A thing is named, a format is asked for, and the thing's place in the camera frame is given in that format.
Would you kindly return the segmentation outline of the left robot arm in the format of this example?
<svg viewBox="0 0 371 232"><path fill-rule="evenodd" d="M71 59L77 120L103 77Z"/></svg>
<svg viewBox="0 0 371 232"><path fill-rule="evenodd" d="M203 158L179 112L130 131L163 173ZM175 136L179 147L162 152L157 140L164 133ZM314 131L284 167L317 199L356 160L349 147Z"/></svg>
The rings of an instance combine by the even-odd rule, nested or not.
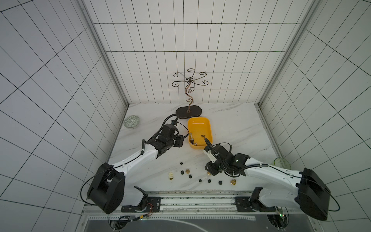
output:
<svg viewBox="0 0 371 232"><path fill-rule="evenodd" d="M120 204L128 200L128 207L144 211L147 208L148 194L142 188L135 186L135 191L125 191L126 179L133 176L143 166L158 159L172 147L183 146L188 135L181 135L177 121L163 123L149 140L142 140L142 148L127 159L115 164L102 164L96 174L90 179L91 185L87 191L91 206L99 207L104 213L111 214Z"/></svg>

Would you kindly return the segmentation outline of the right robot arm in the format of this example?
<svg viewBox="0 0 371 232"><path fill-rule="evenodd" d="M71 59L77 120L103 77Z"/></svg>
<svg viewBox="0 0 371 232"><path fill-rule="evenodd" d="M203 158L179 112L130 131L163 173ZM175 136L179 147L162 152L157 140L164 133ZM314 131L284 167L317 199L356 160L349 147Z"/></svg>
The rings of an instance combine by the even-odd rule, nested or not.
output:
<svg viewBox="0 0 371 232"><path fill-rule="evenodd" d="M311 169L295 171L269 165L248 155L233 155L231 149L205 139L204 153L210 159L205 169L211 175L254 177L273 184L274 188L255 187L240 206L253 212L269 212L276 207L299 209L306 215L326 221L330 212L331 191Z"/></svg>

